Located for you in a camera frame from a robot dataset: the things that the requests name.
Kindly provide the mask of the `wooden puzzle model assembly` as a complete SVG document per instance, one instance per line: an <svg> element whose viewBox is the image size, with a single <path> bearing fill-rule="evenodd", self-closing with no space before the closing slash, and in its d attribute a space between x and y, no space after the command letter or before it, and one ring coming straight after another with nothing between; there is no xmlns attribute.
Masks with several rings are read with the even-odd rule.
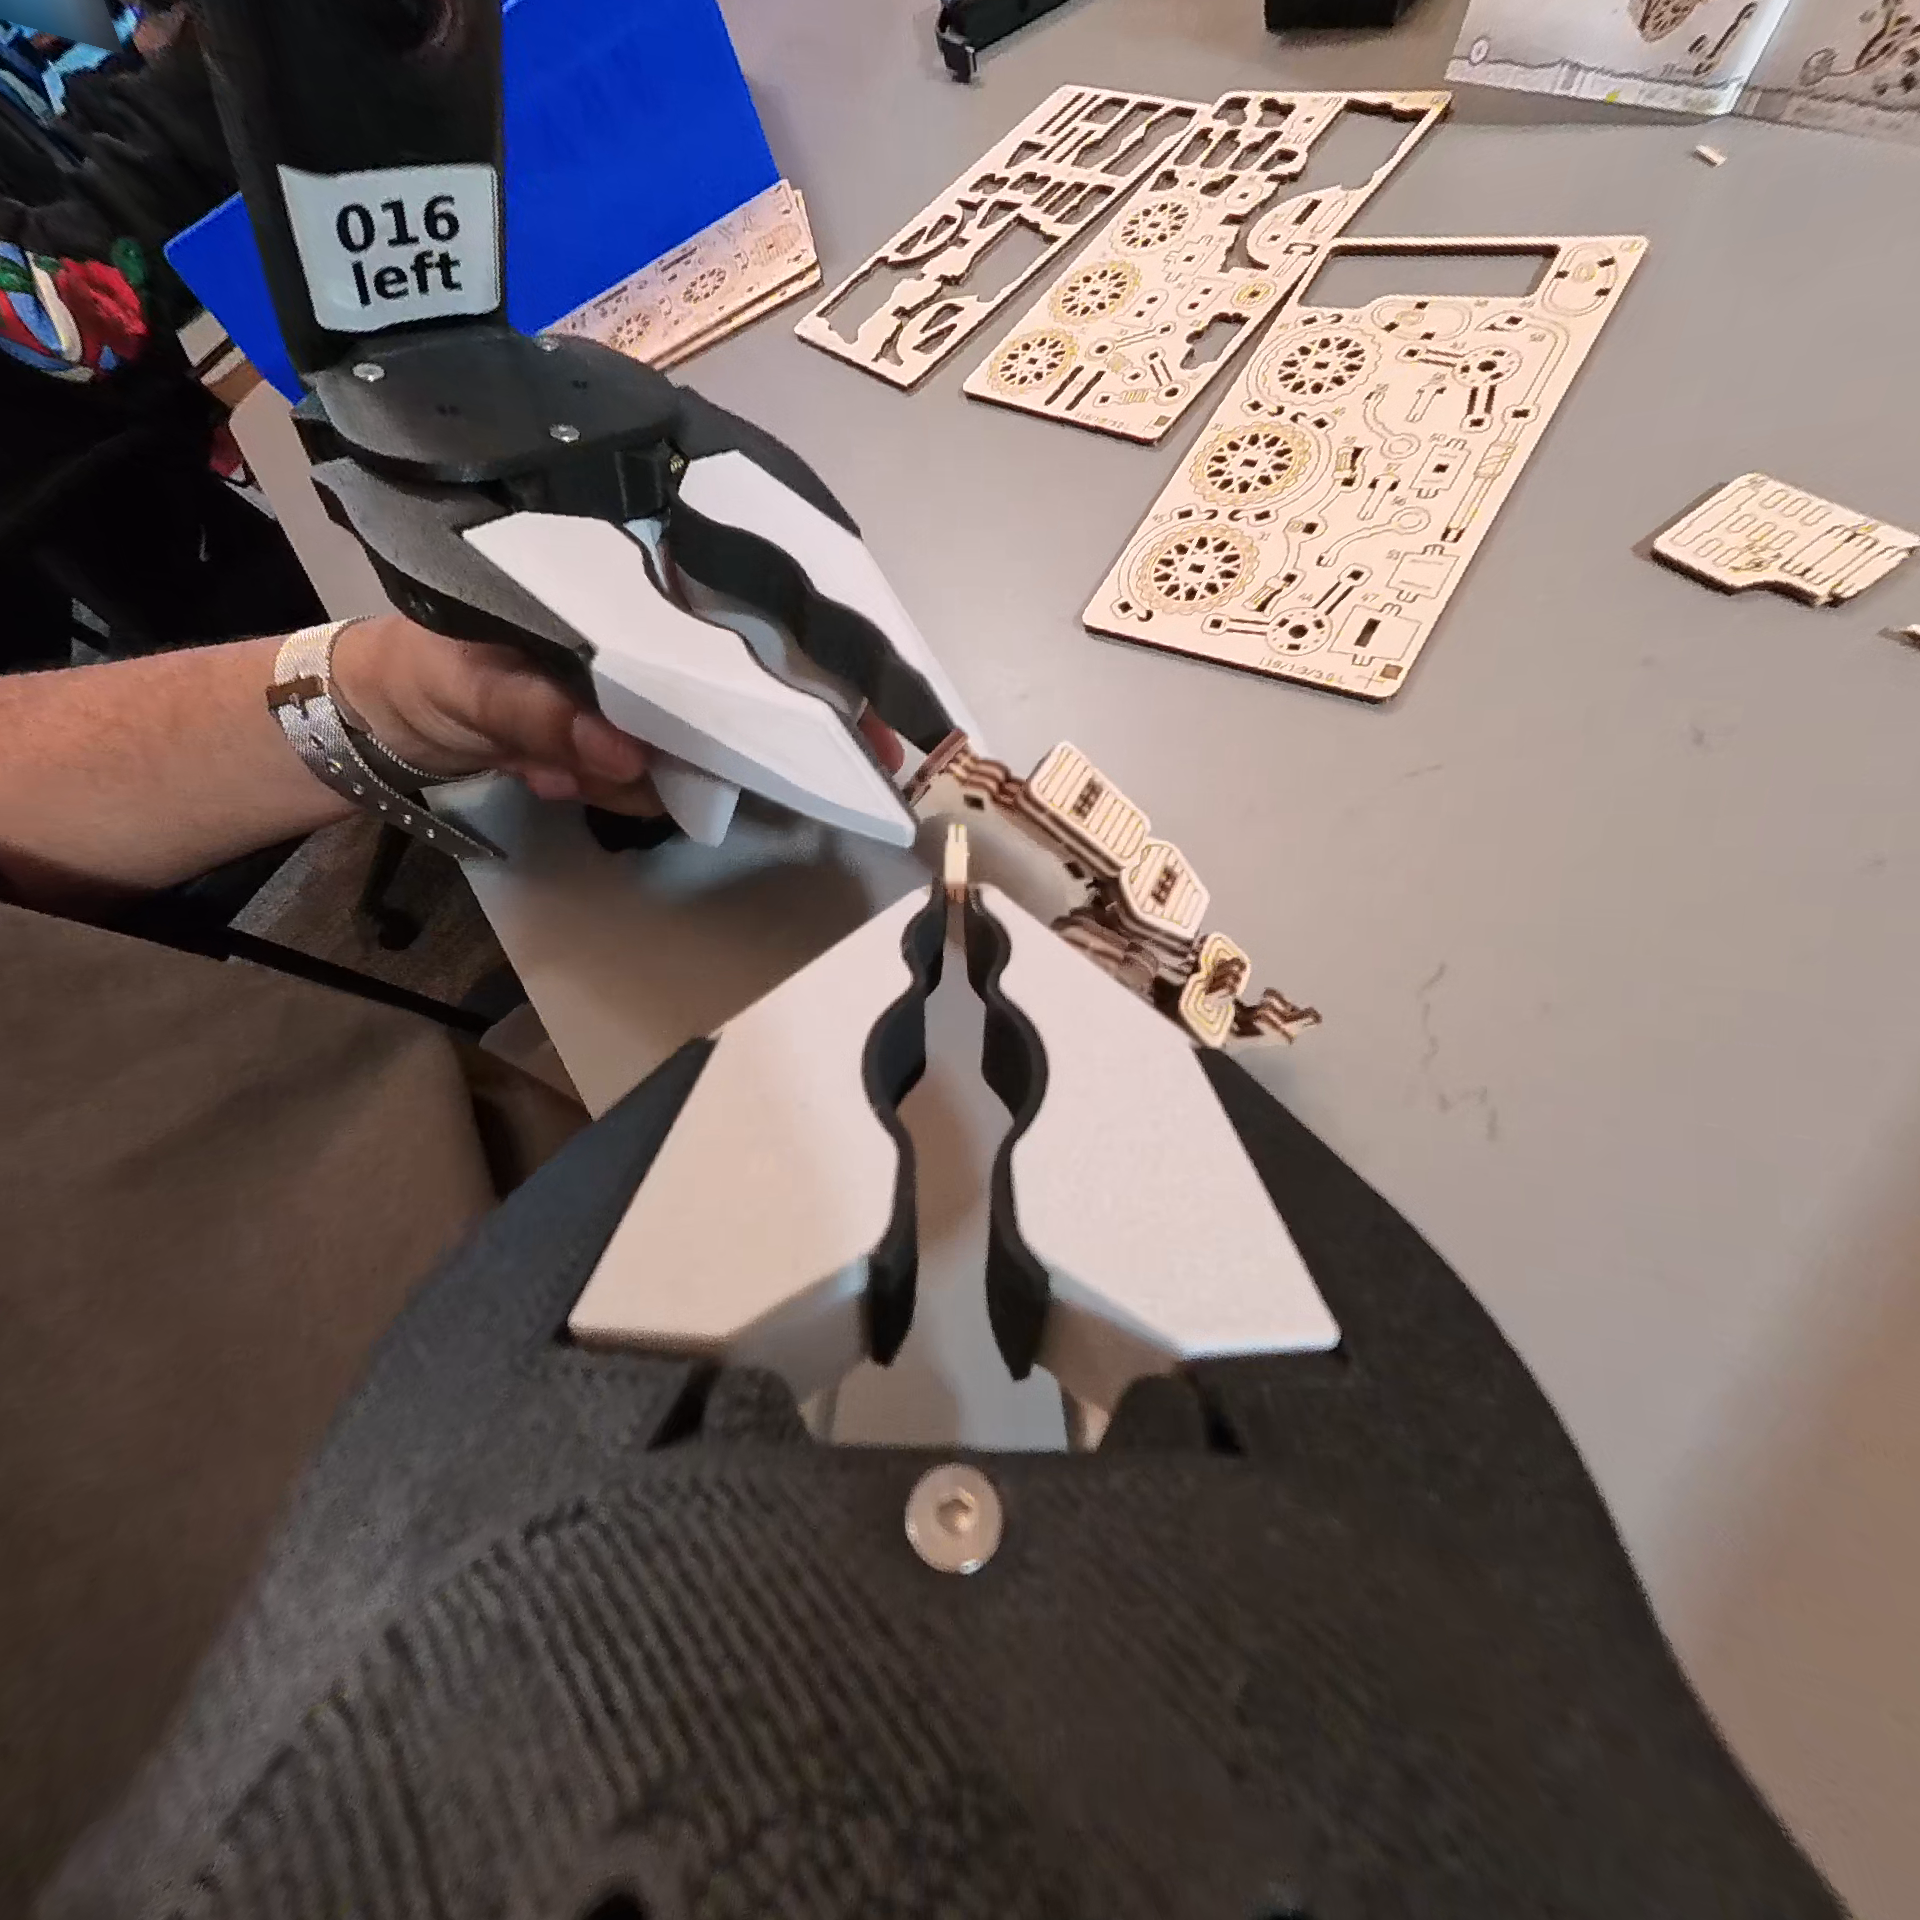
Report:
<svg viewBox="0 0 1920 1920"><path fill-rule="evenodd" d="M1018 774L953 732L904 801L936 832L965 826L974 885L1002 889L1193 1042L1292 1042L1321 1021L1277 990L1248 997L1253 958L1211 925L1187 852L1073 742Z"/></svg>

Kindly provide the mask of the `grey desk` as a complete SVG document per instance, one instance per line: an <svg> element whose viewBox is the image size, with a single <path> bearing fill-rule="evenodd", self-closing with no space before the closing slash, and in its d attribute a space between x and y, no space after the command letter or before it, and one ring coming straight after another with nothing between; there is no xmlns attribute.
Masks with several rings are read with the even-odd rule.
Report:
<svg viewBox="0 0 1920 1920"><path fill-rule="evenodd" d="M1712 168L1698 141L1728 153ZM1457 94L1353 236L1649 257L1388 703L1090 638L1154 447L795 337L683 368L848 503L993 750L1062 735L1320 1007L1261 1078L1557 1402L1697 1689L1915 1916L1915 562L1846 607L1646 540L1764 470L1915 528L1915 148Z"/></svg>

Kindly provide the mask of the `person's left hand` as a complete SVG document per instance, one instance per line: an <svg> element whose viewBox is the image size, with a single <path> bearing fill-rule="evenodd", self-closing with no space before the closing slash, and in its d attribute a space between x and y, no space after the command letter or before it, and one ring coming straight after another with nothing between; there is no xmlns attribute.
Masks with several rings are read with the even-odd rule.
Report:
<svg viewBox="0 0 1920 1920"><path fill-rule="evenodd" d="M540 800L665 813L643 742L512 647L376 615L336 638L329 677L364 734L418 773L507 774Z"/></svg>

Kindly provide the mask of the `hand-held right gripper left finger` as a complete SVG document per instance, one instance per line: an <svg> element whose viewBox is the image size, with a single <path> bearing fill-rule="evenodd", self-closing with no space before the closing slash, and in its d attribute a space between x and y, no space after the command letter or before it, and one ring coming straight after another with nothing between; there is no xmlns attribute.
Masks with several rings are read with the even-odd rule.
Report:
<svg viewBox="0 0 1920 1920"><path fill-rule="evenodd" d="M568 1317L595 1348L773 1374L892 1362L918 1282L915 1144L946 897L906 896L691 1050L651 1166Z"/></svg>

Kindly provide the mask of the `partly punched wooden puzzle sheet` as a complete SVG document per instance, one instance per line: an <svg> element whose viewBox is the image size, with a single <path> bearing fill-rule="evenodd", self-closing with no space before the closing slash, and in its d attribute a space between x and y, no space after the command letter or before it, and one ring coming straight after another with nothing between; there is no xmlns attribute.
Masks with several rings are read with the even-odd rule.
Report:
<svg viewBox="0 0 1920 1920"><path fill-rule="evenodd" d="M965 394L1161 444L1450 109L1446 88L1224 94Z"/></svg>

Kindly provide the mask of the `person's left forearm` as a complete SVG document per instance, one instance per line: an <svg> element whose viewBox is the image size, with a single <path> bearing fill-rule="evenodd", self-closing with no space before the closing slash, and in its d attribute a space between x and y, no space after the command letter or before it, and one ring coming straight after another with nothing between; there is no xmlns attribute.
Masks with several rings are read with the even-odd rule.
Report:
<svg viewBox="0 0 1920 1920"><path fill-rule="evenodd" d="M276 638L2 679L2 882L81 912L349 817L268 708Z"/></svg>

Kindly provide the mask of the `silver mesh wristband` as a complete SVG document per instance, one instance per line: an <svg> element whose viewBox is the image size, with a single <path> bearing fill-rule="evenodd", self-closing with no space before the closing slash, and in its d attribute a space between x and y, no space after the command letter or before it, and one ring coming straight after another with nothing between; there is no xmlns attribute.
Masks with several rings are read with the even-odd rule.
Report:
<svg viewBox="0 0 1920 1920"><path fill-rule="evenodd" d="M384 826L398 829L451 857L500 860L506 849L481 832L441 817L427 801L432 785L448 783L400 759L362 727L332 677L339 638L362 626L364 615L301 628L280 641L268 682L268 708L285 742L332 793Z"/></svg>

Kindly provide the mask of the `mostly empty wooden puzzle sheet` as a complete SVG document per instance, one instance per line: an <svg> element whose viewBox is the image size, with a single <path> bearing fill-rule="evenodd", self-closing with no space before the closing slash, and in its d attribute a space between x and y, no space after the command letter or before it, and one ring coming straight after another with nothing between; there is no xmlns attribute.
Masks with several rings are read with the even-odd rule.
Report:
<svg viewBox="0 0 1920 1920"><path fill-rule="evenodd" d="M1203 102L1062 84L795 325L898 391L968 344L1193 127Z"/></svg>

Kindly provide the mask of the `wooden puzzle sheet with wheels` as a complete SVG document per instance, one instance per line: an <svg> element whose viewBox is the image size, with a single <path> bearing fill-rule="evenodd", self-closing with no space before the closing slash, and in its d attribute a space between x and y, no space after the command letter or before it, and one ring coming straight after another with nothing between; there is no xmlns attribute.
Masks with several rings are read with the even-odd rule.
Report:
<svg viewBox="0 0 1920 1920"><path fill-rule="evenodd" d="M1646 250L1642 233L1329 241L1083 628L1392 698Z"/></svg>

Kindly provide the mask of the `slotted wooden puzzle piece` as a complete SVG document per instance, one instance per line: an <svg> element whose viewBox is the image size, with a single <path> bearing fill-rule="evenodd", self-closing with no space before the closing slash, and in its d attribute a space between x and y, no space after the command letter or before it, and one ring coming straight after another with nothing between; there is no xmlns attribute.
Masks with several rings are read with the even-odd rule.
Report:
<svg viewBox="0 0 1920 1920"><path fill-rule="evenodd" d="M1838 607L1909 562L1917 533L1846 509L1763 470L1702 495L1649 542L1649 556L1721 592L1776 592Z"/></svg>

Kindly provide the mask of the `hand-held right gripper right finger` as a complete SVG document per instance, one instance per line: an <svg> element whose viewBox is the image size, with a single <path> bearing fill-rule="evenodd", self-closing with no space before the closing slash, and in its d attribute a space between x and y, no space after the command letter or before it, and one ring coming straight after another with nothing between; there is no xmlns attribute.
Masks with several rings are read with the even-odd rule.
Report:
<svg viewBox="0 0 1920 1920"><path fill-rule="evenodd" d="M1333 1309L1217 1077L1145 999L993 885L968 892L981 1071L1011 1116L986 1288L1012 1377L1083 1406L1195 1360L1331 1352Z"/></svg>

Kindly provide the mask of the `printed instruction booklet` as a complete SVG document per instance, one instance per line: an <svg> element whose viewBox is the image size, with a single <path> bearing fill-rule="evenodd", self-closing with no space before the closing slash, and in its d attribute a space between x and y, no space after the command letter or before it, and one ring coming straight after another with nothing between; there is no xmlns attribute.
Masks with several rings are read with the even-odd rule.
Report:
<svg viewBox="0 0 1920 1920"><path fill-rule="evenodd" d="M1473 1L1446 78L1917 140L1915 1Z"/></svg>

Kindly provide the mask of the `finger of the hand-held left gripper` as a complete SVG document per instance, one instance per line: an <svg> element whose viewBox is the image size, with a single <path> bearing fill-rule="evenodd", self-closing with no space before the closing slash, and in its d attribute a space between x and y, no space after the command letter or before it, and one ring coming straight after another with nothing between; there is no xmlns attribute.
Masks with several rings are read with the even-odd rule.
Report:
<svg viewBox="0 0 1920 1920"><path fill-rule="evenodd" d="M785 682L740 634L677 605L630 533L606 518L507 513L464 540L587 641L616 727L840 832L915 844L894 778L851 720Z"/></svg>
<svg viewBox="0 0 1920 1920"><path fill-rule="evenodd" d="M965 697L858 529L742 450L692 460L665 516L681 576L768 617L819 677L916 750L965 729Z"/></svg>

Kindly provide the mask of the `stack of wooden puzzle sheets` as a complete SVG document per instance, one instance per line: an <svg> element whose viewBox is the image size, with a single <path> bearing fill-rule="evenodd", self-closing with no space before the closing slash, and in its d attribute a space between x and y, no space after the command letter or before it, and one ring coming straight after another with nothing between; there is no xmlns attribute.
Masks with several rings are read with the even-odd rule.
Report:
<svg viewBox="0 0 1920 1920"><path fill-rule="evenodd" d="M545 328L667 369L820 280L803 192L785 177Z"/></svg>

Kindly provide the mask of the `person's brown trousers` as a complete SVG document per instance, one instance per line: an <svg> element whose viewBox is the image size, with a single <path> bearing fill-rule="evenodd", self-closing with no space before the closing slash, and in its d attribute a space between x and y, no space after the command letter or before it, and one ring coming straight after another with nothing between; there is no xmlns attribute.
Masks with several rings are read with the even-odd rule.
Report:
<svg viewBox="0 0 1920 1920"><path fill-rule="evenodd" d="M5 902L5 1916L178 1712L384 1327L586 1125L438 1023Z"/></svg>

